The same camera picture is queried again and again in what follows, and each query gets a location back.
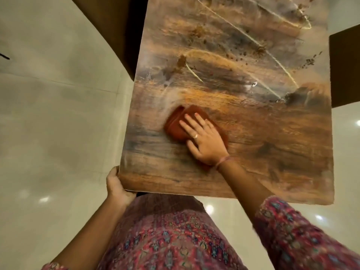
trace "bracelet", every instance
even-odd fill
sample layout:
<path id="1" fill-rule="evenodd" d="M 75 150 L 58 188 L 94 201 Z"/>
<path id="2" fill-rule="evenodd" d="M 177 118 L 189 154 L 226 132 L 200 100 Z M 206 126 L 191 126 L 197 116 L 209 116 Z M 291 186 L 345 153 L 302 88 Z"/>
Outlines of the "bracelet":
<path id="1" fill-rule="evenodd" d="M 215 165 L 215 169 L 218 170 L 219 165 L 223 162 L 225 162 L 226 160 L 230 159 L 230 155 L 224 156 L 222 158 L 220 158 L 219 162 Z"/>

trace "wooden table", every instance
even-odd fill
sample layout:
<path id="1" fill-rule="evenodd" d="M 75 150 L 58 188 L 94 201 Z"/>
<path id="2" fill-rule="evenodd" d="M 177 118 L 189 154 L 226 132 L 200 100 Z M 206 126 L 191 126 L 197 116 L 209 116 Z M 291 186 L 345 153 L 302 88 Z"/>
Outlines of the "wooden table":
<path id="1" fill-rule="evenodd" d="M 149 0 L 120 173 L 126 189 L 234 197 L 162 127 L 197 104 L 289 202 L 334 200 L 326 0 Z"/>

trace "patterned sleeve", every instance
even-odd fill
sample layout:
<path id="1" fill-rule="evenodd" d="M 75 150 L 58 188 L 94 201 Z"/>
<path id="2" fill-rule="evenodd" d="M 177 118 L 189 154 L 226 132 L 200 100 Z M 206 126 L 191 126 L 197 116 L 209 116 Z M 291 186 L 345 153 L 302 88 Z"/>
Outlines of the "patterned sleeve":
<path id="1" fill-rule="evenodd" d="M 56 262 L 51 262 L 45 264 L 41 270 L 69 270 L 69 268 L 61 266 L 60 264 Z"/>
<path id="2" fill-rule="evenodd" d="M 276 270 L 360 269 L 358 254 L 276 196 L 263 202 L 255 214 L 254 229 Z"/>

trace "hand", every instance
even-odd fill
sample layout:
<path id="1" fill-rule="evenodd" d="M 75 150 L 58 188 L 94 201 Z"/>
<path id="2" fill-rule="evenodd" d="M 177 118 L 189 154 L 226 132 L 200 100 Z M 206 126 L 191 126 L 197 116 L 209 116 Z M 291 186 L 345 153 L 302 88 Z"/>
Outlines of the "hand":
<path id="1" fill-rule="evenodd" d="M 106 188 L 108 190 L 108 198 L 114 199 L 120 206 L 128 207 L 135 199 L 136 192 L 126 191 L 122 187 L 118 178 L 119 166 L 113 167 L 106 176 Z"/>
<path id="2" fill-rule="evenodd" d="M 192 138 L 196 137 L 194 140 L 198 145 L 198 148 L 191 140 L 187 141 L 187 147 L 196 159 L 207 165 L 216 165 L 221 158 L 229 155 L 225 148 L 224 142 L 210 121 L 207 119 L 203 120 L 198 113 L 195 114 L 195 117 L 200 125 L 188 114 L 185 115 L 185 119 L 192 127 L 187 125 L 184 121 L 180 120 L 180 125 L 184 128 L 184 130 Z"/>

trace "floral dress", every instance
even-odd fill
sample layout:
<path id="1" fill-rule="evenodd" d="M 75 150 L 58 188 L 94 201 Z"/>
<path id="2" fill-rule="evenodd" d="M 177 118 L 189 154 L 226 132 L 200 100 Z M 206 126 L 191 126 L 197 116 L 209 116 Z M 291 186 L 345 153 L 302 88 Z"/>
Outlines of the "floral dress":
<path id="1" fill-rule="evenodd" d="M 275 269 L 360 269 L 358 254 L 276 196 L 263 202 L 254 229 Z M 247 268 L 198 200 L 149 193 L 127 208 L 97 269 Z"/>

